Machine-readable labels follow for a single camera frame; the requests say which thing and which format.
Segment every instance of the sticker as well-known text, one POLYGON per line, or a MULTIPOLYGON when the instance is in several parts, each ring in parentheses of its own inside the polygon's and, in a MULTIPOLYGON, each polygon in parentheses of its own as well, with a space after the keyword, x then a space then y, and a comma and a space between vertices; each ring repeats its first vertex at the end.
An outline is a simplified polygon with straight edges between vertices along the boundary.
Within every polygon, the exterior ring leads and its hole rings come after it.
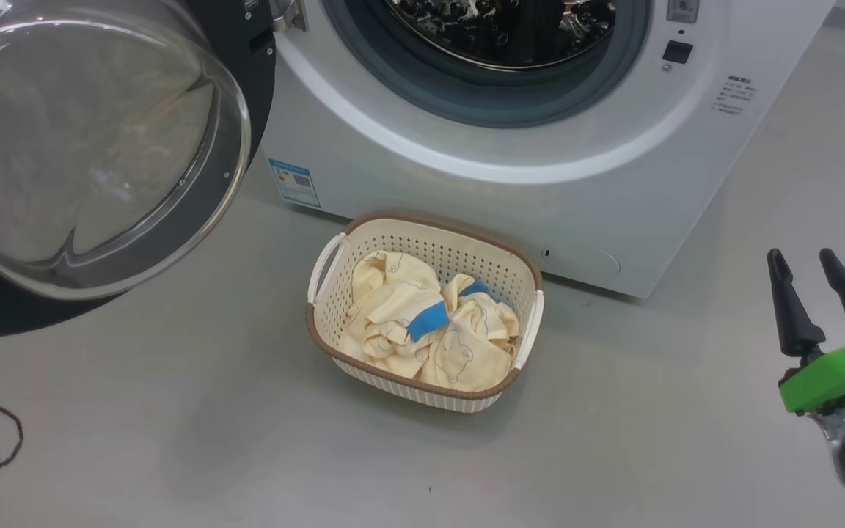
POLYGON ((730 116, 741 116, 755 99, 758 88, 752 86, 752 80, 738 75, 728 75, 713 97, 713 111, 730 116))
POLYGON ((321 208, 315 185, 312 184, 312 174, 308 169, 284 164, 272 158, 269 158, 269 164, 272 165, 272 174, 276 177, 276 185, 279 186, 282 197, 295 204, 321 208))
POLYGON ((697 23, 700 0, 670 0, 667 3, 667 20, 697 23))

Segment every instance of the white basket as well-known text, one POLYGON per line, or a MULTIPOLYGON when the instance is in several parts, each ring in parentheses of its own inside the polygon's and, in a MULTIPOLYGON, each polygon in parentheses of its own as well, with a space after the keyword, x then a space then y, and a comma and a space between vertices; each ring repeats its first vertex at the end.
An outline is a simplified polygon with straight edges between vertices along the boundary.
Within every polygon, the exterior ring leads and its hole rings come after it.
POLYGON ((479 412, 497 401, 530 357, 543 318, 543 279, 518 251, 453 227, 401 214, 380 213, 359 218, 332 238, 318 255, 308 285, 308 327, 312 338, 334 363, 358 380, 380 390, 448 411, 479 412), (445 284, 456 274, 481 281, 494 298, 513 308, 523 328, 516 342, 510 373, 494 387, 467 393, 409 380, 338 351, 353 304, 354 266, 372 251, 412 254, 432 266, 445 284))

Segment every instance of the blue label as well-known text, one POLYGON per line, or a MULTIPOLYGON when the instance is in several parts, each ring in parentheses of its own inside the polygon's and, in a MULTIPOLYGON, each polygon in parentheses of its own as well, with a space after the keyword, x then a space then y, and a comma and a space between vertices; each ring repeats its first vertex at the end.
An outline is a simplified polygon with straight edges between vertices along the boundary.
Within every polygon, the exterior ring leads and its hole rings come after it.
POLYGON ((272 158, 269 158, 269 165, 272 167, 272 175, 276 177, 276 185, 282 199, 302 206, 321 208, 318 193, 315 193, 315 184, 312 182, 312 173, 308 169, 272 158))

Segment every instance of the basket handle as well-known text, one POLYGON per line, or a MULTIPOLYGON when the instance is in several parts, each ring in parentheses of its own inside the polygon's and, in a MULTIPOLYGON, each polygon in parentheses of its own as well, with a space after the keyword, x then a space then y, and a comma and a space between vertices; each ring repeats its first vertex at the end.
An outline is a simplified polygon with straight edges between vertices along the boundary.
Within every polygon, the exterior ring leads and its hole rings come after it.
MULTIPOLYGON (((335 249, 341 245, 341 241, 345 240, 345 237, 348 236, 345 233, 338 233, 338 235, 328 241, 325 244, 325 249, 321 250, 321 254, 318 255, 318 260, 315 261, 315 267, 312 268, 312 278, 308 281, 308 301, 309 304, 315 304, 315 299, 318 297, 318 292, 325 291, 325 285, 328 284, 329 275, 331 275, 331 268, 329 268, 328 273, 325 273, 325 277, 321 276, 322 270, 325 269, 326 265, 328 265, 328 259, 332 256, 335 249), (321 285, 318 284, 318 280, 322 279, 321 285)), ((335 254, 335 257, 339 257, 341 252, 335 254)))
POLYGON ((520 341, 520 354, 513 361, 513 368, 520 370, 527 363, 530 357, 530 350, 533 348, 533 341, 537 338, 537 331, 540 331, 540 321, 543 320, 544 297, 543 290, 537 290, 537 300, 530 308, 530 317, 527 319, 527 330, 524 331, 524 338, 520 341))

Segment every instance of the towel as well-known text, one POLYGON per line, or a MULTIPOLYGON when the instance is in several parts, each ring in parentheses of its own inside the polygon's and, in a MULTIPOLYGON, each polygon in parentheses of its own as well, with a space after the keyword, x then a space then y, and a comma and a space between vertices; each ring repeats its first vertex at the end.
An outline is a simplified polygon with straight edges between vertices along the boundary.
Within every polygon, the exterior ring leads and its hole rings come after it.
POLYGON ((412 255, 376 251, 356 264, 351 287, 355 304, 348 309, 339 350, 415 377, 436 331, 449 322, 435 271, 412 255))
POLYGON ((465 274, 450 280, 442 297, 450 322, 434 337, 420 380, 466 392, 499 384, 511 370, 512 340, 520 335, 516 314, 465 274))
POLYGON ((343 353, 458 391, 489 389, 510 372, 517 316, 469 275, 439 291, 439 277, 422 260, 375 251, 356 264, 351 287, 343 353))

